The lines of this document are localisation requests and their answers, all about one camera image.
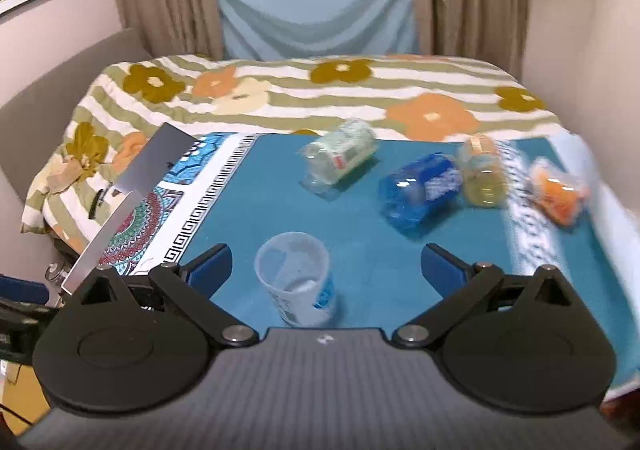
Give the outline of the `floral striped bed quilt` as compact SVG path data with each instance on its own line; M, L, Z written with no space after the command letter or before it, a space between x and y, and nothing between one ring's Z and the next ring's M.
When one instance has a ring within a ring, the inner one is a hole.
M118 62L91 77L30 171L24 233L56 233L81 251L106 214L90 208L163 124L212 132L324 134L350 118L385 140L453 142L472 134L555 134L559 118L491 63L398 54L215 61L177 54Z

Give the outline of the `black pen on bed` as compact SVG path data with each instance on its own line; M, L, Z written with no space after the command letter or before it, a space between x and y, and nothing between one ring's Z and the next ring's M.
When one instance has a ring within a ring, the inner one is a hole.
M105 188L100 189L98 192L96 192L96 195L94 196L94 199L91 203L89 214L88 214L88 218L90 220L93 220L94 218L96 218L96 210L103 203L105 196L107 195L107 192L109 192L111 188L112 188L112 185L109 184Z

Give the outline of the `white translucent plastic cup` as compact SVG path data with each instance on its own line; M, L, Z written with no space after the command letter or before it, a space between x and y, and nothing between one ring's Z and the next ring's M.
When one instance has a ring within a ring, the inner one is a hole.
M314 236L286 232L262 244L254 270L284 322L315 329L328 324L336 309L330 262L328 250Z

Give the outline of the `teal patterned table cloth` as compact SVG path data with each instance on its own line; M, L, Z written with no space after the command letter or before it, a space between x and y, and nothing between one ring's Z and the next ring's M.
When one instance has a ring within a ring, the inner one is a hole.
M370 165L322 198L305 189L302 136L210 134L186 152L126 219L103 255L122 274L160 262L190 262L212 246L228 245L232 274L225 284L192 284L258 331L280 317L254 271L258 248L288 231L319 239L328 249L339 326L391 331L437 303L422 277L421 252L436 243L466 262L486 260L511 274L558 266L612 343L616 386L639 377L639 233L598 174L582 138L506 140L500 152L511 192L501 208L457 200L412 230L399 230L378 208L378 183L430 153L454 154L454 144L383 141ZM589 188L574 227L549 222L526 198L529 165L548 158Z

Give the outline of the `light blue window cloth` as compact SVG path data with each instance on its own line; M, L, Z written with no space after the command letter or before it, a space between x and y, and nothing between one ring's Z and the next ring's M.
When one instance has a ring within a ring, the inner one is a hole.
M218 0L229 59L259 61L419 50L413 0Z

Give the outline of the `grey upholstered headboard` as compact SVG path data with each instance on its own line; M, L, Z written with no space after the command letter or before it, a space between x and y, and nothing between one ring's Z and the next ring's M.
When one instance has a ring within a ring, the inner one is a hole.
M138 33L125 28L43 74L1 107L1 169L22 202L94 79L111 64L149 58Z

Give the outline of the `blue plastic cup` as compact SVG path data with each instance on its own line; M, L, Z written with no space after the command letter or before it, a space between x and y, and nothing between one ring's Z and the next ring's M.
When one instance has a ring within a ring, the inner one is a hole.
M429 154L378 182L378 207L395 227L412 229L457 201L462 182L461 170L451 156Z

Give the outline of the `grey apple laptop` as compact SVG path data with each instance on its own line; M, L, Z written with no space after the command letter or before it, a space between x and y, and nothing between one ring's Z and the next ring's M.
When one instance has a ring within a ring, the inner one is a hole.
M108 187L106 194L114 206L107 221L62 283L62 290L73 294L90 274L105 251L108 242L134 209L153 191L196 139L171 124L165 123L129 163L126 170Z

